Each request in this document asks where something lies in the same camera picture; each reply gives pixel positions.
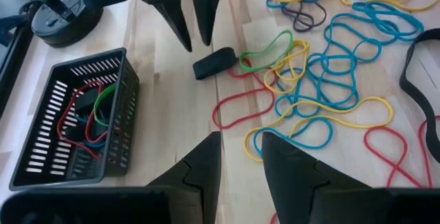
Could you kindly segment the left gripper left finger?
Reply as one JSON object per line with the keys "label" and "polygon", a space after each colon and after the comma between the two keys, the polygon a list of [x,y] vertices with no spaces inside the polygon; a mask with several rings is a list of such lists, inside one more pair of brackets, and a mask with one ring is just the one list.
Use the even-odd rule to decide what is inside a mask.
{"label": "left gripper left finger", "polygon": [[220,184],[221,133],[213,131],[147,185],[165,200],[154,224],[215,224]]}

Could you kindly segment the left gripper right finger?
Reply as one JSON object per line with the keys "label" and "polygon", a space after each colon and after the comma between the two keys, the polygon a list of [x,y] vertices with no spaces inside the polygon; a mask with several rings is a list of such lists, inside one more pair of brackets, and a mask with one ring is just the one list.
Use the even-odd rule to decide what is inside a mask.
{"label": "left gripper right finger", "polygon": [[350,177],[265,131],[265,178],[280,224],[386,224],[385,190]]}

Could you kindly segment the small black block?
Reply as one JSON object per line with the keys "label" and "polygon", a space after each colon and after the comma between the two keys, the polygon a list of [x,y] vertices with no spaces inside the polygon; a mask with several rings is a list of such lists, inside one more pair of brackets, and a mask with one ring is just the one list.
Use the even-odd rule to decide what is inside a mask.
{"label": "small black block", "polygon": [[233,67],[237,63],[234,49],[221,48],[192,65],[195,79],[203,80]]}

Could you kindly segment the wide black rubber band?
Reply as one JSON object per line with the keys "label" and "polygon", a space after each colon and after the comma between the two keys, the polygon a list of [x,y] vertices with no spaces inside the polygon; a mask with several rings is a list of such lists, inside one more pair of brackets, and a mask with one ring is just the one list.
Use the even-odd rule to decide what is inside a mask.
{"label": "wide black rubber band", "polygon": [[99,89],[93,88],[78,96],[75,101],[75,112],[77,115],[89,115],[93,110],[94,103],[98,97]]}

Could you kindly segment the green rubber band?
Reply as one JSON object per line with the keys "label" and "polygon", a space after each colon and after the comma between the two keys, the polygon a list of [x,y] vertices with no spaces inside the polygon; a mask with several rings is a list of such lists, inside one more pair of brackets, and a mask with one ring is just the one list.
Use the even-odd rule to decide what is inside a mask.
{"label": "green rubber band", "polygon": [[293,48],[295,41],[291,30],[283,30],[260,50],[243,51],[238,62],[244,72],[255,72],[277,65]]}
{"label": "green rubber band", "polygon": [[100,124],[103,125],[105,127],[108,127],[109,124],[108,123],[104,123],[99,117],[98,117],[98,109],[100,106],[101,101],[108,96],[110,93],[114,92],[116,90],[116,83],[113,83],[112,85],[109,85],[107,88],[105,88],[101,93],[98,94],[98,97],[93,105],[93,115],[94,115],[94,120]]}

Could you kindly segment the black slotted plastic bin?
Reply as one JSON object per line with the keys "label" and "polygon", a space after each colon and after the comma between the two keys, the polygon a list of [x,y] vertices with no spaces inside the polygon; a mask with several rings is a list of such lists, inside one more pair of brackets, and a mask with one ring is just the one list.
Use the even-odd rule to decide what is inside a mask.
{"label": "black slotted plastic bin", "polygon": [[[102,81],[104,89],[116,83],[115,91],[101,101],[97,112],[98,117],[109,124],[104,146],[99,149],[90,147],[102,160],[94,159],[87,151],[64,142],[56,132],[58,120],[72,93],[93,80]],[[124,176],[129,168],[139,88],[140,80],[123,47],[54,65],[9,189],[18,191],[45,186],[91,184],[105,177]],[[78,122],[75,114],[74,103],[62,127],[62,134],[71,140],[74,140],[70,136],[72,128]]]}

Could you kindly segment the dark purple rubber band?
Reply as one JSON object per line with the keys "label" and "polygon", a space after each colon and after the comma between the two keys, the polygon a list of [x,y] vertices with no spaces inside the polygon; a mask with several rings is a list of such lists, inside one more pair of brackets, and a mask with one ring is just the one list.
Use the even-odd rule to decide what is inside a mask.
{"label": "dark purple rubber band", "polygon": [[281,12],[292,20],[292,27],[296,32],[308,32],[315,27],[322,25],[327,19],[327,10],[319,3],[319,1],[311,0],[323,12],[323,18],[317,22],[314,17],[303,10],[303,1],[299,1],[299,7],[296,9],[285,6],[281,8]]}

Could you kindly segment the large black rubber band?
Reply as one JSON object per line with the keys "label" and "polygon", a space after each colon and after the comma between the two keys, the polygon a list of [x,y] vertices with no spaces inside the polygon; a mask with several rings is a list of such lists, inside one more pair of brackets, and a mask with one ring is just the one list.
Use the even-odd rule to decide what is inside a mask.
{"label": "large black rubber band", "polygon": [[431,40],[440,41],[440,28],[433,28],[422,32],[410,44],[406,52],[404,67],[399,77],[399,87],[406,94],[408,94],[423,111],[427,121],[427,131],[425,136],[426,145],[434,160],[440,164],[440,139],[437,135],[437,125],[434,110],[425,95],[406,77],[406,70],[413,57],[416,44]]}

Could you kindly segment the black desk lamp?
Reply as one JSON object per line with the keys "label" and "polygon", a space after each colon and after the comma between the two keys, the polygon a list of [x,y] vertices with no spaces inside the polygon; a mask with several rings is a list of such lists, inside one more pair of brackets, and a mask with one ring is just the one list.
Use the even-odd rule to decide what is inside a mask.
{"label": "black desk lamp", "polygon": [[35,0],[31,29],[48,45],[72,45],[88,35],[99,23],[103,9],[88,8],[83,0]]}

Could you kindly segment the black aluminium table frame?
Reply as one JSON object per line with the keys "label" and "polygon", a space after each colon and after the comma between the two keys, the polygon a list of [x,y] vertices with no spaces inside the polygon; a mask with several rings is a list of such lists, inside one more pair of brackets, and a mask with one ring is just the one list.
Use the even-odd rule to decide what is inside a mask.
{"label": "black aluminium table frame", "polygon": [[34,36],[30,23],[39,7],[39,0],[29,0],[20,7],[18,14],[0,18],[0,47],[6,48],[0,59],[0,119]]}

